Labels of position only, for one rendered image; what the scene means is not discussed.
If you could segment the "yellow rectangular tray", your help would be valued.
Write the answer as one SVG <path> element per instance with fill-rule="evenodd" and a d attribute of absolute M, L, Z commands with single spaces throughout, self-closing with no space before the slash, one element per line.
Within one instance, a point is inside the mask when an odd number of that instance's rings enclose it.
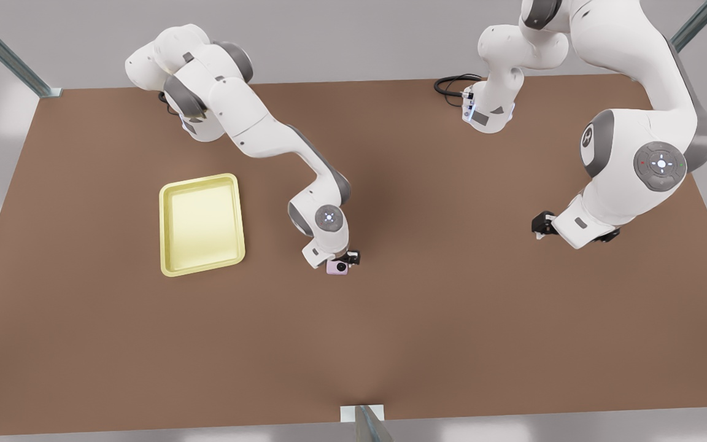
<path fill-rule="evenodd" d="M 246 255 L 234 174 L 183 180 L 159 192 L 160 268 L 166 277 L 226 268 Z"/>

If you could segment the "silver frame post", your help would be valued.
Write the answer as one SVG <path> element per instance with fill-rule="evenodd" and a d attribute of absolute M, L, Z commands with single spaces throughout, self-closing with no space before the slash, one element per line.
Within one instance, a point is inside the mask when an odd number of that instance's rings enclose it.
<path fill-rule="evenodd" d="M 63 89 L 50 87 L 0 39 L 0 63 L 40 98 L 61 97 Z"/>
<path fill-rule="evenodd" d="M 671 37 L 671 45 L 680 52 L 707 25 L 707 0 L 689 17 L 689 19 Z"/>
<path fill-rule="evenodd" d="M 384 405 L 340 406 L 340 422 L 353 422 L 355 442 L 395 442 L 384 417 Z"/>

